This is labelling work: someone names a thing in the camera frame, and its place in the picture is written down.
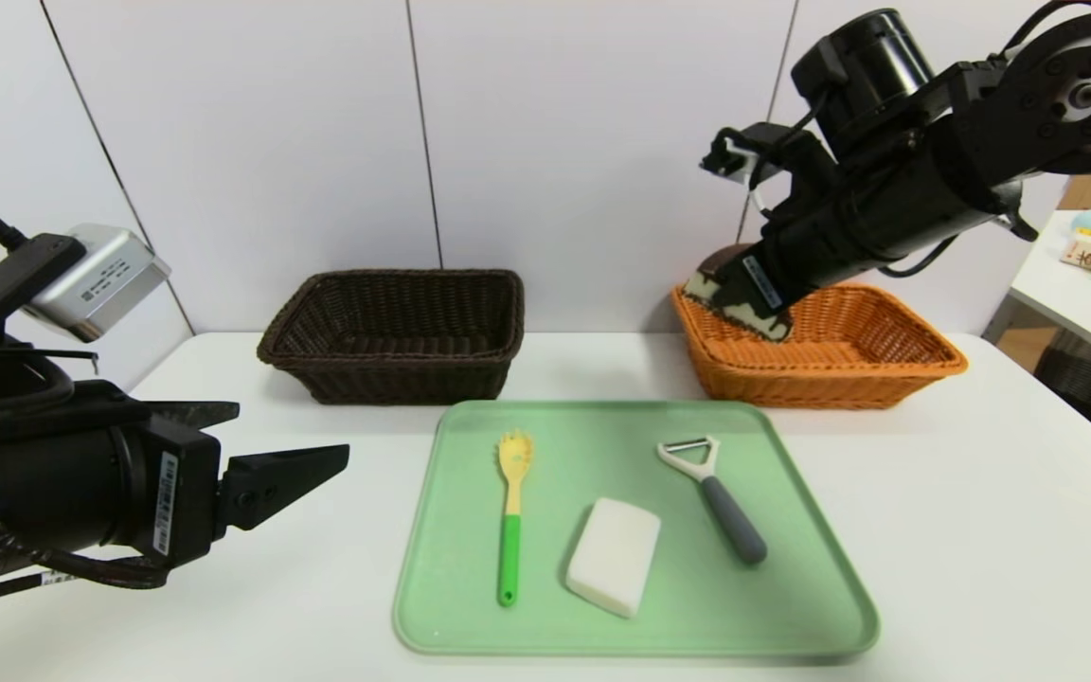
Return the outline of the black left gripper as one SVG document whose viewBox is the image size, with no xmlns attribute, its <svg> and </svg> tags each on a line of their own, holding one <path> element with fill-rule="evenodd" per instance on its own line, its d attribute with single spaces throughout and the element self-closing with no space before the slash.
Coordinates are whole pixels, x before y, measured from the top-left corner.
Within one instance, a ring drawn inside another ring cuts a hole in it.
<svg viewBox="0 0 1091 682">
<path fill-rule="evenodd" d="M 89 547 L 128 547 L 157 569 L 204 557 L 347 469 L 350 445 L 233 457 L 199 430 L 238 403 L 146 400 L 151 412 L 44 412 L 0 420 L 0 575 Z"/>
</svg>

